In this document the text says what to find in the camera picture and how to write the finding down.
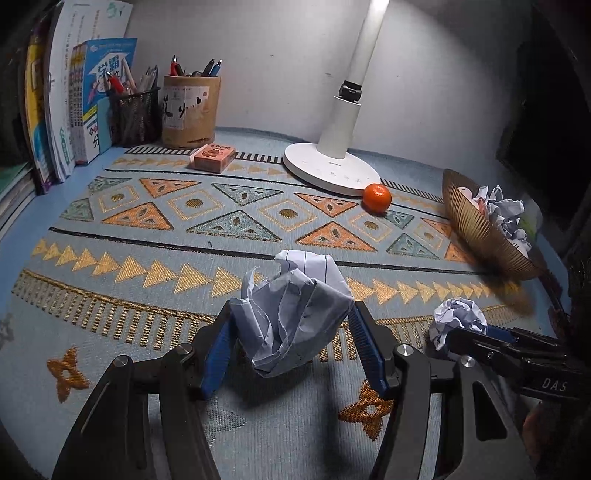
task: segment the blue gripper pad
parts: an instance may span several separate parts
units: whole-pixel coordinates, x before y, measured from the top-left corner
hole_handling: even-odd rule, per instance
[[[223,324],[205,357],[201,392],[206,400],[220,387],[236,343],[236,325],[230,316]]]
[[[349,312],[349,331],[353,336],[369,386],[383,398],[388,389],[384,357],[379,353],[374,338],[356,306]]]

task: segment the book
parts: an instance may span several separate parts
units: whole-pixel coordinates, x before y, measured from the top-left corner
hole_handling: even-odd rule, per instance
[[[0,205],[15,185],[31,171],[27,163],[20,163],[10,167],[0,167]]]
[[[35,198],[35,191],[34,191],[35,186],[34,186],[33,180],[31,180],[31,186],[33,188],[33,192],[29,193],[26,197],[24,197],[24,199],[15,208],[12,215],[8,218],[8,220],[6,220],[4,225],[2,225],[2,227],[0,228],[0,240],[2,239],[2,237],[4,237],[4,235],[7,234],[8,229],[12,226],[12,224],[15,222],[15,220],[19,217],[19,215],[22,213],[22,211],[25,209],[25,207],[27,205],[29,205],[29,203],[31,203],[31,201]]]
[[[102,98],[96,102],[96,121],[99,126],[99,149],[100,153],[105,153],[111,148],[111,101],[108,98]]]
[[[69,72],[74,46],[93,38],[121,38],[132,5],[120,1],[63,0],[53,16],[44,57],[44,102],[51,159],[60,181],[72,174]]]
[[[0,202],[0,228],[14,215],[17,207],[31,193],[35,193],[35,181],[31,172],[27,173]]]
[[[34,27],[27,48],[24,73],[25,120],[28,127],[28,139],[38,183],[43,193],[49,191],[49,187],[54,181],[43,102],[45,79],[43,75],[43,56],[50,25],[51,14],[46,14]]]
[[[76,164],[88,164],[100,154],[98,107],[106,97],[105,72],[111,72],[124,85],[129,82],[123,68],[134,61],[136,38],[100,38],[87,40],[74,49],[70,117]]]

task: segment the orange fruit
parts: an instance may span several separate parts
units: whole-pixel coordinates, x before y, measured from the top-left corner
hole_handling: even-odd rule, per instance
[[[392,203],[392,194],[380,183],[367,185],[363,191],[363,204],[374,213],[384,213]]]

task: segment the white desk lamp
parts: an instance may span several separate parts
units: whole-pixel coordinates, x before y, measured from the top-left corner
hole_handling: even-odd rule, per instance
[[[361,104],[361,85],[378,41],[390,0],[371,0],[361,27],[347,79],[341,85],[318,144],[298,143],[285,149],[285,166],[297,177],[330,192],[363,196],[365,187],[381,183],[378,173],[347,153]]]

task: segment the label on pen holder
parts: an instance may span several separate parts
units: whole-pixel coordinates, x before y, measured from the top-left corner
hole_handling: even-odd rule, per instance
[[[164,86],[163,87],[163,128],[182,130],[185,119],[190,116],[199,119],[208,100],[208,86]]]

